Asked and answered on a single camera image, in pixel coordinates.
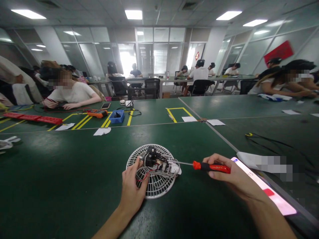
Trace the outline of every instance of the white paper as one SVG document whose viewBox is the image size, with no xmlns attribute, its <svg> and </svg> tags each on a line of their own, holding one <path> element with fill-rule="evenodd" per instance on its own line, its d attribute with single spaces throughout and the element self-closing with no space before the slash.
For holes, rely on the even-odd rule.
<svg viewBox="0 0 319 239">
<path fill-rule="evenodd" d="M 57 128 L 56 131 L 66 130 L 66 129 L 73 127 L 74 125 L 75 125 L 75 123 L 63 124 L 59 128 Z"/>
<path fill-rule="evenodd" d="M 283 110 L 283 112 L 289 115 L 300 115 L 300 113 L 297 113 L 293 110 Z"/>
<path fill-rule="evenodd" d="M 215 125 L 225 125 L 223 122 L 221 122 L 220 120 L 217 120 L 217 119 L 209 119 L 207 120 L 208 123 L 210 123 L 212 126 L 215 126 Z"/>
<path fill-rule="evenodd" d="M 97 136 L 97 135 L 104 135 L 107 134 L 111 131 L 111 128 L 99 128 L 93 136 Z"/>
<path fill-rule="evenodd" d="M 182 117 L 182 119 L 184 120 L 184 122 L 194 122 L 194 121 L 197 121 L 197 119 L 195 119 L 193 116 Z"/>
</svg>

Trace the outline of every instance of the workbench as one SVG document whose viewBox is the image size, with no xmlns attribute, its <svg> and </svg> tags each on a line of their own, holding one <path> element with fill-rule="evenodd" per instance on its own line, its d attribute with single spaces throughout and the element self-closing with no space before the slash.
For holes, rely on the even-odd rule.
<svg viewBox="0 0 319 239">
<path fill-rule="evenodd" d="M 101 105 L 88 107 L 99 109 Z M 119 107 L 119 102 L 111 102 L 108 111 Z M 246 141 L 245 134 L 251 132 L 285 142 L 319 166 L 319 118 L 310 115 L 319 113 L 319 106 L 313 100 L 298 104 L 294 100 L 270 102 L 256 95 L 182 97 L 136 100 L 134 109 L 142 115 L 130 117 L 126 112 L 120 124 L 80 111 L 48 113 L 40 105 L 18 112 L 75 123 L 64 131 L 55 131 L 56 126 L 45 123 L 0 119 L 1 140 L 21 138 L 1 155 L 2 237 L 92 237 L 120 202 L 121 172 L 129 156 L 145 144 L 162 145 L 176 159 L 188 163 L 213 153 L 229 158 L 238 151 L 273 155 Z M 301 114 L 287 115 L 282 110 Z M 183 122 L 183 116 L 220 119 L 226 126 Z M 93 136 L 99 127 L 112 130 Z M 281 149 L 287 156 L 282 164 L 305 164 L 295 151 Z M 166 195 L 144 201 L 121 238 L 258 238 L 246 205 L 225 183 L 189 166 L 182 165 L 181 169 L 182 174 Z M 284 174 L 266 173 L 265 178 L 298 211 L 287 217 L 291 225 L 297 224 L 305 234 L 313 235 L 319 219 L 319 190 L 306 184 L 311 179 L 303 175 L 294 169 L 292 182 Z"/>
</svg>

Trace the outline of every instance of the red banner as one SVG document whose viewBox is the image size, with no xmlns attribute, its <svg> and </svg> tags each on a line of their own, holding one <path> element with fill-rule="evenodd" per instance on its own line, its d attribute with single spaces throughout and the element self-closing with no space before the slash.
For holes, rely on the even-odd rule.
<svg viewBox="0 0 319 239">
<path fill-rule="evenodd" d="M 283 44 L 269 52 L 264 56 L 265 63 L 270 61 L 273 58 L 280 57 L 281 59 L 287 59 L 293 55 L 292 48 L 290 46 L 289 41 L 285 41 Z"/>
</svg>

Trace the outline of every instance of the orange multimeter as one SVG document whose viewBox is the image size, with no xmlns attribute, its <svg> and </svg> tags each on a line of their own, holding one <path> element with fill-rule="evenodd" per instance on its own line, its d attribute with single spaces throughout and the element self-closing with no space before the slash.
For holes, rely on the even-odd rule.
<svg viewBox="0 0 319 239">
<path fill-rule="evenodd" d="M 90 110 L 87 112 L 87 115 L 94 116 L 94 117 L 101 119 L 101 118 L 107 116 L 108 113 L 106 110 Z"/>
</svg>

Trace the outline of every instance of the air vent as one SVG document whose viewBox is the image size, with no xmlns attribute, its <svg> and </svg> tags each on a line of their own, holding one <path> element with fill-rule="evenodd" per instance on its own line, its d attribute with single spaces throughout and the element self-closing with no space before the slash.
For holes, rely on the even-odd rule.
<svg viewBox="0 0 319 239">
<path fill-rule="evenodd" d="M 194 10 L 198 2 L 187 2 L 183 6 L 182 10 Z"/>
<path fill-rule="evenodd" d="M 56 9 L 60 8 L 58 5 L 56 5 L 54 2 L 49 0 L 37 0 L 41 5 L 50 8 L 50 9 Z"/>
</svg>

